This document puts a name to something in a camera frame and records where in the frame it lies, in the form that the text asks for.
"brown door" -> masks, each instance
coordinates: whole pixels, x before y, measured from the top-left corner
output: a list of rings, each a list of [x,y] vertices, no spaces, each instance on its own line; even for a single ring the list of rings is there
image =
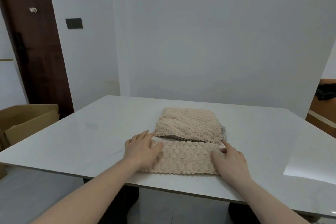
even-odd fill
[[[30,104],[74,112],[51,0],[2,0],[2,10]]]

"table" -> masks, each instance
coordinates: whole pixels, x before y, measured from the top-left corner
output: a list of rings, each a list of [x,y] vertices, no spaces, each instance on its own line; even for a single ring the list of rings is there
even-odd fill
[[[293,210],[336,218],[336,139],[282,108],[106,96],[0,152],[0,162],[92,178],[122,158],[124,141],[153,131],[165,107],[213,111],[258,184]],[[136,173],[127,184],[244,201],[217,176]]]

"gray floor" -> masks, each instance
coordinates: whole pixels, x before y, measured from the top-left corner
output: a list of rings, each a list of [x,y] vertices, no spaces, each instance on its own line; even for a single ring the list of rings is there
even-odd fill
[[[30,223],[62,197],[83,184],[80,178],[22,168],[8,169],[0,180],[0,223]],[[232,224],[228,203],[140,189],[128,214],[129,224]],[[334,220],[321,223],[335,224]]]

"door handle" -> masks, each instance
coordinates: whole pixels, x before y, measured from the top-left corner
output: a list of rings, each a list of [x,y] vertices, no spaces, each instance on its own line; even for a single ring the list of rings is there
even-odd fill
[[[26,48],[20,32],[16,32],[16,31],[13,32],[13,41],[14,41],[16,54],[20,62],[22,64],[27,64],[29,62],[27,50],[31,50],[31,48]]]

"folded towel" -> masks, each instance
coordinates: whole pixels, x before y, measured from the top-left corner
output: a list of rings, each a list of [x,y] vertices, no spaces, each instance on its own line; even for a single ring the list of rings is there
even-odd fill
[[[192,108],[164,108],[156,123],[157,137],[221,144],[225,128],[212,111]]]
[[[160,141],[152,141],[154,147]],[[220,146],[214,143],[164,141],[165,145],[151,169],[142,170],[146,173],[166,174],[209,174],[219,175],[210,159],[210,151],[220,155]]]

